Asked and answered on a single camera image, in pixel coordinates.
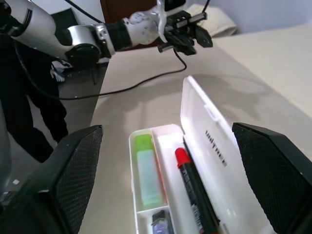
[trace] robotic arm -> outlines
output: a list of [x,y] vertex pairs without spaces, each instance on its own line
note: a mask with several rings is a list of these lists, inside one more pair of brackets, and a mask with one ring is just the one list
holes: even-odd
[[109,24],[77,25],[66,30],[56,27],[53,18],[29,0],[0,0],[0,33],[77,67],[91,67],[100,58],[116,51],[150,44],[159,36],[165,42],[162,52],[175,47],[191,55],[194,41],[212,46],[207,31],[196,23],[206,13],[191,17],[182,8],[185,0],[158,0],[149,11],[136,12],[129,19]]

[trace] green glue stick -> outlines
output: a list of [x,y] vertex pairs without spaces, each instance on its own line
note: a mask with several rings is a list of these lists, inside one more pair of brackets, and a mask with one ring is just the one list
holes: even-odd
[[152,136],[150,134],[138,135],[135,137],[135,142],[143,208],[159,207],[163,201]]

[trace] red marker cap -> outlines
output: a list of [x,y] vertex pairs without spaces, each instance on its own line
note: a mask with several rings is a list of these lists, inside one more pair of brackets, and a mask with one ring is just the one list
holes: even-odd
[[180,168],[185,163],[190,163],[190,157],[187,155],[187,152],[183,148],[178,148],[175,151],[175,157],[177,160],[177,167]]

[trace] black cable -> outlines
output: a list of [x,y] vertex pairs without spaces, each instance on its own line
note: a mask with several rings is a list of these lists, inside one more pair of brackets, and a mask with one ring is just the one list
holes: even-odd
[[203,13],[207,10],[209,3],[210,3],[210,0],[207,0],[206,4],[204,6],[204,9],[203,9]]
[[86,12],[85,10],[81,9],[79,6],[74,4],[71,0],[64,0],[64,1],[67,2],[68,4],[70,4],[72,7],[76,8],[77,10],[79,10],[81,13],[85,14],[90,19],[93,19],[94,21],[96,21],[98,23],[103,23],[99,19],[95,18],[94,16],[91,16],[88,12]]
[[116,91],[112,91],[112,92],[107,92],[107,93],[103,93],[103,94],[94,94],[94,95],[87,95],[87,96],[81,96],[81,97],[57,97],[57,96],[53,96],[53,95],[50,95],[48,93],[46,93],[45,91],[43,91],[39,86],[37,86],[37,84],[33,81],[33,79],[31,78],[24,62],[23,62],[23,59],[22,57],[20,56],[20,52],[19,52],[19,49],[18,49],[18,46],[15,42],[15,52],[16,52],[16,55],[19,59],[19,62],[26,74],[26,77],[28,78],[28,80],[30,81],[30,83],[32,84],[32,86],[40,93],[42,94],[43,96],[47,97],[47,98],[51,98],[51,99],[54,99],[54,100],[65,100],[65,101],[70,101],[70,100],[81,100],[81,99],[85,99],[85,98],[94,98],[94,97],[100,97],[100,96],[107,96],[107,95],[111,95],[111,94],[118,94],[118,93],[122,93],[122,92],[126,92],[126,91],[129,91],[129,90],[132,90],[134,88],[137,88],[138,86],[146,83],[146,82],[149,82],[153,79],[156,79],[158,77],[161,77],[161,76],[165,76],[165,75],[169,75],[169,74],[174,74],[174,73],[179,73],[179,72],[183,72],[187,69],[187,65],[185,63],[185,61],[179,56],[179,54],[177,53],[177,51],[174,49],[174,53],[175,53],[175,56],[177,56],[177,58],[181,61],[181,63],[184,65],[184,68],[180,69],[180,70],[177,70],[177,71],[172,71],[172,72],[166,72],[166,73],[162,73],[162,74],[159,74],[157,76],[154,76],[154,77],[151,77],[151,78],[148,78],[146,80],[143,80],[141,81],[140,83],[137,83],[129,88],[126,88],[126,89],[121,89],[121,90],[116,90]]

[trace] wooden door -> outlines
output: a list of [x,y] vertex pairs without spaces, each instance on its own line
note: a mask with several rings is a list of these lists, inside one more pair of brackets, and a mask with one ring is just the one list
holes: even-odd
[[[134,12],[147,11],[156,6],[156,0],[100,0],[105,23],[114,23],[123,18],[129,18]],[[154,42],[150,45],[138,45],[132,50],[159,45]]]

